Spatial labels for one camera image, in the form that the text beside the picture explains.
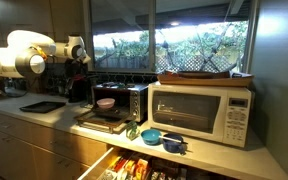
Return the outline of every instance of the countertop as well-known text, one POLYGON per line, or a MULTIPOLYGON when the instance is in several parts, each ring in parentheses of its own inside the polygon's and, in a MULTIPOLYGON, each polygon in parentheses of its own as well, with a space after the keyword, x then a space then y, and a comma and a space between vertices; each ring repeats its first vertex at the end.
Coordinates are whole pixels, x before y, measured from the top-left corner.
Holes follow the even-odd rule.
MULTIPOLYGON (((186 154, 181 156, 168 153, 162 145, 146 145, 141 137, 130 141, 126 138, 125 131, 121 134, 109 134, 78 126, 74 117, 89 110, 80 107, 78 103, 67 103, 64 107, 46 114, 22 112, 19 109, 40 101, 67 102, 67 99, 32 93, 20 98, 0 97, 0 113, 238 179, 288 179, 288 175, 251 129, 247 135, 245 148, 235 148, 184 136, 188 145, 186 154)), ((139 129, 141 131, 149 129, 147 121, 142 123, 139 129)))

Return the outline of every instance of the small blue bowl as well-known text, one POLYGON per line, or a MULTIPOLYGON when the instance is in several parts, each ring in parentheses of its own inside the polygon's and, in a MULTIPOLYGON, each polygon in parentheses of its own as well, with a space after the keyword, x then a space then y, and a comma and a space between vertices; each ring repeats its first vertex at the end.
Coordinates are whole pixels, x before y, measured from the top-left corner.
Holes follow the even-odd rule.
POLYGON ((156 129, 147 129, 141 133, 142 139, 147 145, 157 145, 160 143, 161 132, 156 129))

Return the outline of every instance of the window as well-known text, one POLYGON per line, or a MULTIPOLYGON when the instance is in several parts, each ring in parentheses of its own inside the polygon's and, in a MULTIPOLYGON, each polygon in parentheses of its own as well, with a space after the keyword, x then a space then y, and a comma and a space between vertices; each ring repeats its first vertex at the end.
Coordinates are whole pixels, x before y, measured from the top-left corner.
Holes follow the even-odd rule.
POLYGON ((90 0, 93 70, 245 72, 250 0, 90 0))

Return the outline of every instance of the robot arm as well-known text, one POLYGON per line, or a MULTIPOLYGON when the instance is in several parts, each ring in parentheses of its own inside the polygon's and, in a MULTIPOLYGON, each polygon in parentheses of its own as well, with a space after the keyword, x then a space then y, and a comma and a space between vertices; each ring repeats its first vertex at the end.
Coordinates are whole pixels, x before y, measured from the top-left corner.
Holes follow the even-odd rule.
POLYGON ((16 30, 7 37, 8 47, 0 48, 0 76, 11 78, 34 77, 45 70, 47 56, 90 60, 83 39, 69 36, 68 43, 55 43, 43 34, 16 30))

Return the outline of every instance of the microwave control panel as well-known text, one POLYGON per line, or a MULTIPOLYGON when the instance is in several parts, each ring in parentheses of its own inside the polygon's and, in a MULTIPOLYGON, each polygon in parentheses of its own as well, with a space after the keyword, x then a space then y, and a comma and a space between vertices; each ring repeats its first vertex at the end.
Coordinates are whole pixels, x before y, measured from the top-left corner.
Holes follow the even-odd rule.
POLYGON ((230 98, 228 105, 223 143, 244 147, 249 116, 248 100, 230 98))

